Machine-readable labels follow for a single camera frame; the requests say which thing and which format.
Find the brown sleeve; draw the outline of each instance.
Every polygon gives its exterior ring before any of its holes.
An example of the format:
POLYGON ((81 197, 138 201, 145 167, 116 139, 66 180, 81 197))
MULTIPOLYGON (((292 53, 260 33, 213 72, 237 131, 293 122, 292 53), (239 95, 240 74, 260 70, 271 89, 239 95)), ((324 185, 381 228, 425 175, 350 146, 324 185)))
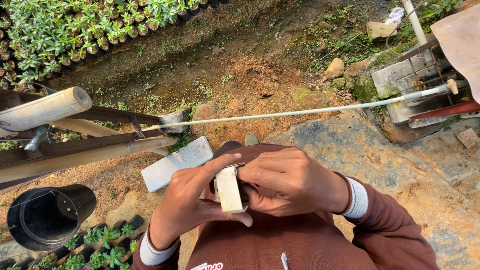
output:
POLYGON ((379 269, 438 269, 432 246, 407 210, 391 196, 351 179, 368 195, 367 212, 359 219, 346 218, 356 225, 352 244, 366 250, 379 269))
POLYGON ((175 252, 173 253, 173 255, 170 256, 165 262, 163 262, 159 265, 147 266, 140 259, 140 245, 142 244, 142 240, 143 240, 144 237, 145 237, 145 234, 138 241, 139 244, 138 244, 137 250, 135 251, 135 254, 133 255, 133 263, 132 263, 132 266, 130 267, 131 270, 161 270, 161 269, 162 270, 170 270, 170 269, 177 270, 178 269, 181 243, 179 243, 179 245, 178 245, 177 249, 175 250, 175 252))

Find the gray cuff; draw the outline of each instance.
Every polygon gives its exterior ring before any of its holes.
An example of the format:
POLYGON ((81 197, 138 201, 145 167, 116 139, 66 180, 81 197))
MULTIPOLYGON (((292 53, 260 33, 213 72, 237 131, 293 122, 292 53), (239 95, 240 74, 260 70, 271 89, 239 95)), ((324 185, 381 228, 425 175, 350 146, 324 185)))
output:
POLYGON ((350 207, 342 216, 349 219, 359 219, 365 215, 368 210, 367 190, 365 190, 365 187, 357 181, 348 177, 347 180, 350 185, 352 198, 350 207))
POLYGON ((144 263, 146 266, 159 265, 165 262, 166 260, 168 260, 168 258, 170 258, 173 255, 173 253, 175 253, 175 250, 179 246, 179 242, 180 242, 179 239, 177 239, 170 246, 170 248, 166 250, 158 251, 148 241, 148 230, 147 230, 142 240, 142 243, 140 244, 140 260, 142 260, 142 263, 144 263))

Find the green shoe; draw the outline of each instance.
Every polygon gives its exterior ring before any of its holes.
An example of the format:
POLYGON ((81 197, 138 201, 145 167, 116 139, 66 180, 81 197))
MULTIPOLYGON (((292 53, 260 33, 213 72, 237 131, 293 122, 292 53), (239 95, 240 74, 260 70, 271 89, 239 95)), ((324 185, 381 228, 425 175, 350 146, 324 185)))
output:
POLYGON ((258 144, 258 138, 253 132, 248 132, 248 134, 245 136, 245 146, 249 145, 257 145, 258 144))

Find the brown sweatshirt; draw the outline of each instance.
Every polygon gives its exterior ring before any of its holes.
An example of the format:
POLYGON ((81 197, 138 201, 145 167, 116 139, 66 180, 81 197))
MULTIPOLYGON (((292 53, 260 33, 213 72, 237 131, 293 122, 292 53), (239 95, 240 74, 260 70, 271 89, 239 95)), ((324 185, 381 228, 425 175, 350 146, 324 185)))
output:
MULTIPOLYGON (((240 162, 248 163, 260 153, 283 148, 264 144, 243 147, 238 142, 227 142, 214 158, 241 153, 240 162)), ((350 206, 343 215, 356 225, 352 242, 335 227, 332 213, 274 217, 248 209, 253 218, 250 228, 237 221, 202 224, 186 269, 438 269, 432 247, 421 236, 421 226, 405 208, 369 184, 341 176, 350 185, 350 206), (286 265, 281 257, 286 258, 286 265)), ((270 192, 257 189, 262 195, 270 192)), ((205 194, 214 199, 209 188, 205 194)), ((178 268, 179 240, 166 250, 153 248, 148 236, 142 240, 132 270, 178 268), (163 256, 162 263, 153 265, 155 256, 163 256)))

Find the red metal beam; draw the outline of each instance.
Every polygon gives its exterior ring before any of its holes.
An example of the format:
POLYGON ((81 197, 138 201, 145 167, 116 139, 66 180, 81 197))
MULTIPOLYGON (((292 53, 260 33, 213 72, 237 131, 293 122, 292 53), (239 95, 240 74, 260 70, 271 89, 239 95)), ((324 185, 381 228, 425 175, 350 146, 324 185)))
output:
POLYGON ((459 113, 473 112, 473 111, 480 111, 480 104, 478 104, 476 101, 472 99, 467 102, 455 104, 453 106, 414 114, 409 118, 421 119, 421 118, 427 118, 427 117, 445 116, 445 115, 459 114, 459 113))

